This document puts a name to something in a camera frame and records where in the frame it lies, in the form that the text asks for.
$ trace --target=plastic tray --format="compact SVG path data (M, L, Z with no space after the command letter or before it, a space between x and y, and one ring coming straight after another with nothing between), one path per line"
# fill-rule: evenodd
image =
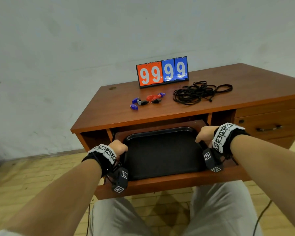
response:
M197 172L206 169L197 131L178 127L136 133L124 139L129 148L120 159L129 180Z

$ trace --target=white digit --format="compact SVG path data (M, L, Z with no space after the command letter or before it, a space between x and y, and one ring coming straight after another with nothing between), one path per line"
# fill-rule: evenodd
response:
M165 64L164 67L165 73L167 74L167 76L165 77L168 80L171 80L174 76L174 70L173 70L173 66L169 63Z
M146 80L142 80L143 84L147 84L150 81L150 76L149 76L148 71L147 71L146 68L142 68L140 70L140 76L141 76L142 79L146 79Z
M152 75L153 75L153 77L157 77L156 79L153 79L154 82L158 82L160 80L161 73L159 71L159 67L157 67L157 66L152 67Z
M183 62L178 62L177 71L181 74L177 74L177 78L183 78L186 74L185 64Z

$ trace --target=drawer handle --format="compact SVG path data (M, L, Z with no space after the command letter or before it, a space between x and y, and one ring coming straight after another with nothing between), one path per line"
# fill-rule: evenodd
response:
M280 129L282 127L283 127L282 125L278 124L274 128L269 128L269 129L256 128L256 130L257 131L274 131L274 130Z

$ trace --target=baseboard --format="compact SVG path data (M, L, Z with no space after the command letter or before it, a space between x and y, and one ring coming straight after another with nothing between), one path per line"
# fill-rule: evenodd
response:
M14 159L6 159L6 160L0 160L0 165L7 161L12 160L20 160L20 159L38 159L38 158L47 158L47 157L55 157L55 156L65 156L65 155L73 155L77 153L86 153L84 149L78 149L78 150L71 150L71 151L65 151L65 152L56 152L56 153L50 153L50 154L43 154L43 155L35 155L35 156L27 156L22 158L14 158Z

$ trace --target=white wall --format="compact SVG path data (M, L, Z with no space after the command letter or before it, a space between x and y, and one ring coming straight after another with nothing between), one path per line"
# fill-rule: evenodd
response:
M82 148L100 86L184 55L295 77L295 0L0 0L0 159Z

